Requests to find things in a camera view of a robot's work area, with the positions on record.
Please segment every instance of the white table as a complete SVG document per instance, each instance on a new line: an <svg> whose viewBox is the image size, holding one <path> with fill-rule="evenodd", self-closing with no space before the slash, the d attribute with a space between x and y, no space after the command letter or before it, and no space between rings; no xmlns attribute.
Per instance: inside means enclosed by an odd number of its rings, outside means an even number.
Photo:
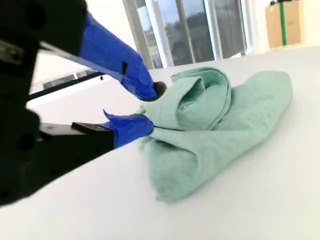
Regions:
<svg viewBox="0 0 320 240"><path fill-rule="evenodd" d="M0 239L320 239L319 56L320 47L312 47L152 72L154 80L169 82L176 72L213 66L238 85L257 71L286 71L294 99L264 145L186 200L155 201L147 161L132 143L0 209ZM35 110L45 121L95 122L104 119L102 108L126 113L138 105L107 81Z"/></svg>

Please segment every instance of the towel fold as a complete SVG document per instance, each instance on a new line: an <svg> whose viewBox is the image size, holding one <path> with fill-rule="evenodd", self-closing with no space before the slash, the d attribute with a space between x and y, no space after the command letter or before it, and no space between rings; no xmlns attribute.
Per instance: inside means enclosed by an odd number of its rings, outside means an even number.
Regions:
<svg viewBox="0 0 320 240"><path fill-rule="evenodd" d="M259 72L235 88L209 67L172 80L162 98L139 110L154 123L140 148L157 200L164 202L187 197L266 140L293 96L285 72Z"/></svg>

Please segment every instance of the crumpled cloth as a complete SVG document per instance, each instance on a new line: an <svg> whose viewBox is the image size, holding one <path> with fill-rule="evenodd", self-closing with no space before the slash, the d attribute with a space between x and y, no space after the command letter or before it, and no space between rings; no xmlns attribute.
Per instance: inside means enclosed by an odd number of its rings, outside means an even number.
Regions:
<svg viewBox="0 0 320 240"><path fill-rule="evenodd" d="M266 71L231 88L218 69L172 76L173 86L138 113L154 124L140 149L158 201L181 200L264 142L293 97L285 72Z"/></svg>

